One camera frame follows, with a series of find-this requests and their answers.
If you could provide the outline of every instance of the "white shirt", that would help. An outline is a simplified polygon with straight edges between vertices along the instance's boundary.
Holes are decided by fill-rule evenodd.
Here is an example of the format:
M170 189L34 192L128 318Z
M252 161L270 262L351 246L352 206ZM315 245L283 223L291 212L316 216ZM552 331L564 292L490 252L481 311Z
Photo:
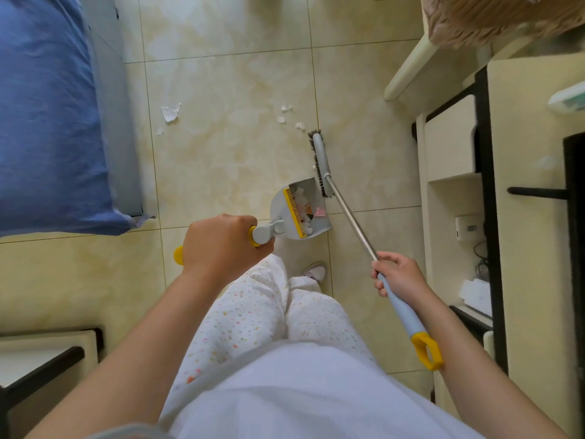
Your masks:
M178 438L479 438L379 368L333 347L289 344L183 408Z

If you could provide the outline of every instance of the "blue fabric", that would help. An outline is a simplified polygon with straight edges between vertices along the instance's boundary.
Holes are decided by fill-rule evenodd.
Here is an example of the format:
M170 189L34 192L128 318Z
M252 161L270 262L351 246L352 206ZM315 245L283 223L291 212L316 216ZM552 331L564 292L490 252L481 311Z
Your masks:
M0 236L119 235L77 0L0 0Z

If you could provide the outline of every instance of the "pants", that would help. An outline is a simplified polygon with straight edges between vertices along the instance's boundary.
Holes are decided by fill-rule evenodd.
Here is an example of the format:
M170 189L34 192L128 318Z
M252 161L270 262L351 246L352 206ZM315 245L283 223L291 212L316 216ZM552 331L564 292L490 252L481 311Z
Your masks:
M167 404L183 399L181 392L206 371L281 339L325 343L375 364L341 305L321 294L315 280L289 279L282 260L270 255L215 301L186 352Z

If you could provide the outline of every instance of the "shoe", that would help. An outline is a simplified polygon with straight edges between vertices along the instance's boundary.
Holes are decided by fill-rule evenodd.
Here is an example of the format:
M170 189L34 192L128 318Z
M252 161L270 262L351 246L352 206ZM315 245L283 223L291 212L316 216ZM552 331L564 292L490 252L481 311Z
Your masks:
M325 262L313 263L305 269L303 276L310 277L311 279L316 280L317 283L322 283L325 280L325 276L327 276L327 265Z

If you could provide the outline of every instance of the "desk surface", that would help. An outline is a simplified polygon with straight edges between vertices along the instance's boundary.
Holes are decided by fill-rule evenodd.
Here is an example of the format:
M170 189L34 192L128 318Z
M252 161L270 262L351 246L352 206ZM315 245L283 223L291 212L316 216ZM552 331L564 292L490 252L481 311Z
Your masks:
M571 437L581 437L567 204L507 188L564 188L562 139L585 112L554 115L555 92L585 80L585 54L488 65L510 378Z

